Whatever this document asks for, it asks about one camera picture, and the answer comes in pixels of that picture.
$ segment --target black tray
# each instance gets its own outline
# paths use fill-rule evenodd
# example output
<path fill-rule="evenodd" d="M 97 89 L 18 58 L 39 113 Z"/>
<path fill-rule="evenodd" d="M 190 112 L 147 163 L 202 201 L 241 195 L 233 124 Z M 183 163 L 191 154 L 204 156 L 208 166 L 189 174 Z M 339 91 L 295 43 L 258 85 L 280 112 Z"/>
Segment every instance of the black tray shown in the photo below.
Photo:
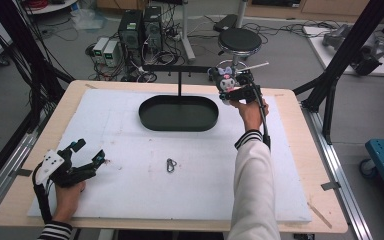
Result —
<path fill-rule="evenodd" d="M 217 105 L 199 96 L 158 95 L 139 107 L 142 124 L 154 131 L 202 132 L 216 125 Z"/>

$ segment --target floor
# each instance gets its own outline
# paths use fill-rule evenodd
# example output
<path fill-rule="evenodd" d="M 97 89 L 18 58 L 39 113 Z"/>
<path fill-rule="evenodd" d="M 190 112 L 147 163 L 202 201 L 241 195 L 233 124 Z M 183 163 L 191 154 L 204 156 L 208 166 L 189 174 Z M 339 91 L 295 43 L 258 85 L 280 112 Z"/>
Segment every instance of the floor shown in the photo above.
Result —
<path fill-rule="evenodd" d="M 40 28 L 51 28 L 54 32 L 45 39 L 46 46 L 60 64 L 76 79 L 89 79 L 93 76 L 93 65 L 85 49 L 101 36 L 111 36 L 118 28 L 119 16 L 105 14 L 104 28 L 98 30 L 74 30 L 72 22 L 62 23 L 70 15 L 68 11 L 44 14 L 36 18 Z M 218 16 L 211 16 L 218 21 Z M 245 19 L 245 23 L 256 23 L 278 29 L 289 24 L 303 23 L 290 20 Z M 212 23 L 204 17 L 189 20 L 190 35 L 206 34 L 216 36 Z M 268 66 L 253 70 L 256 82 L 265 88 L 294 89 L 316 78 L 323 72 L 308 39 L 296 34 L 279 32 L 265 35 L 268 42 L 254 56 L 246 60 L 247 65 L 268 61 Z M 216 38 L 189 38 L 197 66 L 214 66 L 229 56 L 218 56 Z M 175 76 L 159 74 L 157 83 L 175 83 Z M 211 85 L 205 74 L 185 77 L 184 84 Z M 0 66 L 0 151 L 29 111 L 29 89 L 18 75 L 14 65 Z M 297 98 L 304 100 L 308 92 Z M 324 105 L 320 114 L 323 116 Z M 373 239 L 384 239 L 384 183 L 380 178 L 367 180 L 361 177 L 358 165 L 368 158 L 364 143 L 372 138 L 384 138 L 384 77 L 358 77 L 343 75 L 337 85 L 334 115 L 332 121 L 332 141 L 342 167 L 348 178 L 359 207 L 364 215 Z M 37 228 L 0 227 L 0 239 L 34 239 L 40 233 Z M 81 239 L 97 239 L 98 230 L 86 229 Z M 282 239 L 293 239 L 292 234 L 282 233 Z M 352 229 L 345 234 L 316 234 L 317 239 L 356 239 Z"/>

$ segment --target wooden table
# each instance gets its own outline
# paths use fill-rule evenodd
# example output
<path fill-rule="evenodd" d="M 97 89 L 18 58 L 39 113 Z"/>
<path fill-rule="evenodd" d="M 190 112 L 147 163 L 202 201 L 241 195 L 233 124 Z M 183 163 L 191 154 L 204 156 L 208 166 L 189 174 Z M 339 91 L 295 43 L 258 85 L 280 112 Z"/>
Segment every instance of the wooden table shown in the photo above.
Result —
<path fill-rule="evenodd" d="M 33 170 L 48 149 L 56 149 L 62 134 L 88 89 L 122 89 L 147 92 L 177 92 L 175 84 L 146 84 L 121 82 L 75 81 L 70 84 L 54 114 L 37 140 L 23 169 Z M 184 85 L 183 93 L 214 93 L 213 86 Z M 305 191 L 313 221 L 309 223 L 280 223 L 281 232 L 344 233 L 348 230 L 342 209 L 333 190 L 324 191 L 322 184 L 329 178 L 317 151 L 310 130 L 291 90 L 262 89 L 264 96 L 273 96 L 285 128 L 295 165 Z M 0 226 L 43 226 L 39 217 L 27 212 L 35 197 L 30 177 L 17 176 L 0 205 Z M 74 227 L 111 229 L 155 229 L 228 231 L 229 221 L 146 220 L 74 218 Z"/>

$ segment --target human hand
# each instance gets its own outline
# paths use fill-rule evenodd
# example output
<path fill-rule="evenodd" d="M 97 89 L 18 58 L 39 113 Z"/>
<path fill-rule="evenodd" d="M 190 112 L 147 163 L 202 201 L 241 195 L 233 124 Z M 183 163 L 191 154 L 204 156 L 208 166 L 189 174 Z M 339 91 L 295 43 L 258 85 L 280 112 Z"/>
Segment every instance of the human hand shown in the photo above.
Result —
<path fill-rule="evenodd" d="M 55 185 L 57 194 L 57 209 L 52 220 L 69 223 L 71 217 L 77 210 L 80 193 L 85 189 L 86 182 L 80 182 L 69 188 L 62 188 Z"/>
<path fill-rule="evenodd" d="M 264 114 L 267 115 L 269 114 L 269 105 L 266 103 L 264 98 L 262 98 L 262 100 Z M 230 105 L 239 109 L 239 114 L 241 115 L 242 120 L 244 121 L 245 132 L 249 130 L 260 130 L 260 126 L 263 122 L 263 119 L 260 113 L 260 106 L 257 102 L 252 101 L 247 104 L 243 104 L 239 101 L 229 101 L 229 103 Z"/>

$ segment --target white board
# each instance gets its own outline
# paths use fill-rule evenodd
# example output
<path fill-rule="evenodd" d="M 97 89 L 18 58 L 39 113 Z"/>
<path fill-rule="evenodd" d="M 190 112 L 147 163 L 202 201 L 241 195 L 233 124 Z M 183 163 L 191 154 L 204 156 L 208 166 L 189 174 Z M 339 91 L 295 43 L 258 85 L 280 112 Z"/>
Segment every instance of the white board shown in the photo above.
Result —
<path fill-rule="evenodd" d="M 319 58 L 320 62 L 323 65 L 323 68 L 326 69 L 326 67 L 329 65 L 330 61 L 332 61 L 333 56 L 336 54 L 335 49 L 333 49 L 332 46 L 323 46 L 323 36 L 325 33 L 329 33 L 330 30 L 327 28 L 318 28 L 318 27 L 304 27 L 304 31 L 307 34 L 312 35 L 320 35 L 318 37 L 309 38 L 311 46 L 313 47 L 314 51 L 317 54 L 317 57 Z M 379 67 L 377 67 L 373 72 L 369 74 L 369 76 L 384 76 L 384 58 L 380 58 L 379 62 L 382 63 Z M 353 74 L 358 75 L 355 70 L 348 66 L 345 69 L 344 74 Z"/>
<path fill-rule="evenodd" d="M 238 110 L 224 105 L 216 94 L 201 95 L 219 108 L 212 129 L 156 132 L 142 126 L 138 114 L 140 104 L 155 95 L 160 94 L 100 89 L 84 94 L 58 149 L 84 138 L 86 145 L 73 154 L 73 166 L 89 163 L 100 149 L 111 162 L 87 181 L 75 216 L 230 220 L 234 143 L 244 132 Z M 276 219 L 311 221 L 276 101 L 273 97 L 266 101 L 270 104 L 267 121 L 275 168 Z M 177 162 L 173 173 L 166 170 L 168 158 Z M 55 209 L 53 188 L 49 198 Z M 40 216 L 36 200 L 28 215 Z"/>

